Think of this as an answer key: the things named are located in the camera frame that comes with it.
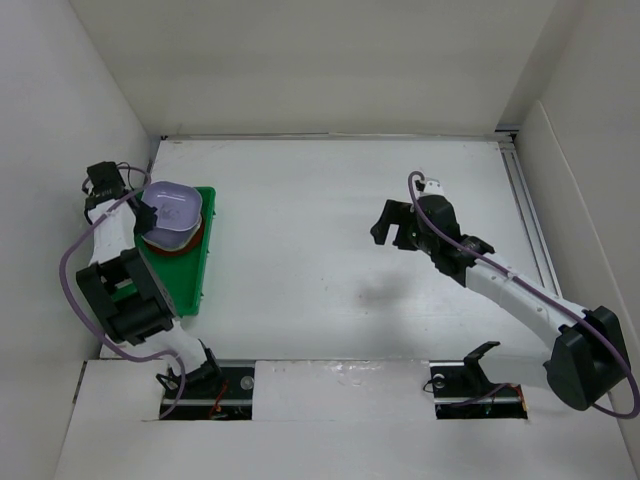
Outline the purple square dish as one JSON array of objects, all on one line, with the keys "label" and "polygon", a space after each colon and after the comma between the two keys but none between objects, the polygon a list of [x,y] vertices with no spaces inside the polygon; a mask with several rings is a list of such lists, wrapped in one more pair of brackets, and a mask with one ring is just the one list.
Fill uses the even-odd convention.
[{"label": "purple square dish", "polygon": [[200,219],[203,204],[195,188],[169,181],[152,183],[141,200],[154,209],[156,229],[174,232],[192,230]]},{"label": "purple square dish", "polygon": [[188,244],[197,231],[197,227],[184,231],[156,228],[145,233],[142,238],[146,243],[157,248],[174,251]]}]

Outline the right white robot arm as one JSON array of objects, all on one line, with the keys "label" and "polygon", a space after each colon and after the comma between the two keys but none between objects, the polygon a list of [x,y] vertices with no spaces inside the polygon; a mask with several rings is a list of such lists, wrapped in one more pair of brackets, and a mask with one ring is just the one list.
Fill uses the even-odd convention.
[{"label": "right white robot arm", "polygon": [[396,248],[425,253],[441,274],[491,300],[550,349],[544,377],[563,403],[587,410],[623,380],[639,393],[616,314],[566,301],[517,273],[490,244],[461,232],[444,196],[387,200],[370,230],[375,244],[385,243],[391,226]]}]

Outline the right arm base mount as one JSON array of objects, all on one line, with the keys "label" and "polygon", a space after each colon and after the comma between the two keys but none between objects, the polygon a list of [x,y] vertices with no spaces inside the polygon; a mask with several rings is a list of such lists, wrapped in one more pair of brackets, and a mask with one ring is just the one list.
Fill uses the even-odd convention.
[{"label": "right arm base mount", "polygon": [[499,345],[489,341],[462,360],[429,362],[430,378],[422,390],[433,396],[438,420],[528,419],[521,386],[491,382],[480,365]]}]

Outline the red round plate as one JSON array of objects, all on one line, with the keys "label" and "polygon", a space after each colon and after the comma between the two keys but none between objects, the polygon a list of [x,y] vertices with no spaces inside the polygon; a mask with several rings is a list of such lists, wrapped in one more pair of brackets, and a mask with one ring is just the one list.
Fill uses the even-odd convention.
[{"label": "red round plate", "polygon": [[196,234],[191,238],[191,240],[189,241],[188,244],[186,244],[182,249],[179,250],[174,250],[174,251],[169,251],[169,250],[163,250],[160,248],[157,248],[153,245],[150,245],[148,243],[146,243],[143,238],[142,241],[156,254],[158,255],[163,255],[163,256],[169,256],[169,257],[174,257],[174,256],[180,256],[180,255],[184,255],[192,250],[194,250],[202,241],[203,235],[204,235],[204,223],[202,221],[199,221],[193,228],[197,227],[198,231],[196,232]]}]

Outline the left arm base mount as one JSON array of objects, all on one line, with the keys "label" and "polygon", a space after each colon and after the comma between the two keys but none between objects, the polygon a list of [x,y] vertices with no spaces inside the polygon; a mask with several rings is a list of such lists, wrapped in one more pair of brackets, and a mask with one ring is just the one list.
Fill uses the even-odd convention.
[{"label": "left arm base mount", "polygon": [[186,386],[174,404],[178,385],[172,373],[158,375],[164,392],[160,403],[161,420],[245,421],[252,419],[255,386],[254,362],[223,362],[222,378],[213,386]]}]

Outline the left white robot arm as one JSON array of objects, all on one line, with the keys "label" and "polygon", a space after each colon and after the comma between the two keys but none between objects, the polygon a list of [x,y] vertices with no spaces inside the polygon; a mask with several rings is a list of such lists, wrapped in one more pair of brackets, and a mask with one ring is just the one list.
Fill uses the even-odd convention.
[{"label": "left white robot arm", "polygon": [[121,174],[127,167],[113,161],[88,167],[82,191],[89,227],[81,238],[91,240],[91,258],[71,279],[67,264],[81,244],[63,254],[63,291],[106,348],[138,363],[165,358],[170,368],[157,377],[164,387],[212,396],[222,387],[222,370],[181,318],[198,310],[215,192],[151,179],[135,189]]}]

